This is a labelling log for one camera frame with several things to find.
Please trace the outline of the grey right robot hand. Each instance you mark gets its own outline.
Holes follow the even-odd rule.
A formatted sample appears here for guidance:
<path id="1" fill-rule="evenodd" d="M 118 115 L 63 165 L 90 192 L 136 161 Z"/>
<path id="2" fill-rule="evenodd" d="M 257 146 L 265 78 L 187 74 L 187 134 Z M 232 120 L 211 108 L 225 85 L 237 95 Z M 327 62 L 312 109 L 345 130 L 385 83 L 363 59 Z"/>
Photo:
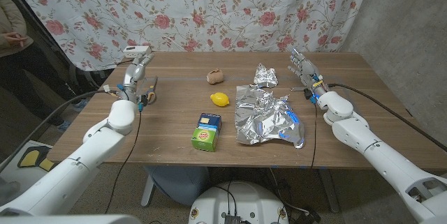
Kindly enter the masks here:
<path id="1" fill-rule="evenodd" d="M 290 60 L 293 66 L 289 66 L 288 69 L 300 78 L 305 88 L 316 96 L 322 96 L 330 91 L 330 88 L 323 81 L 323 76 L 320 74 L 318 68 L 304 54 L 294 49 L 291 53 Z"/>

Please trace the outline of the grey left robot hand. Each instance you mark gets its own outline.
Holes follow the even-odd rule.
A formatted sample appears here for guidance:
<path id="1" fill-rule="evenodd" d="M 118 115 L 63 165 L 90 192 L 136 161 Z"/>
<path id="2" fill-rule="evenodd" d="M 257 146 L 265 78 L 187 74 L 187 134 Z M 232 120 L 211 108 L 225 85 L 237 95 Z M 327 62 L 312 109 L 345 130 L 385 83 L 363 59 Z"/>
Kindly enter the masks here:
<path id="1" fill-rule="evenodd" d="M 153 53 L 142 53 L 136 57 L 132 63 L 127 67 L 124 79 L 119 86 L 118 95 L 123 100 L 129 100 L 137 103 L 137 83 L 145 77 L 146 65 L 154 58 Z"/>

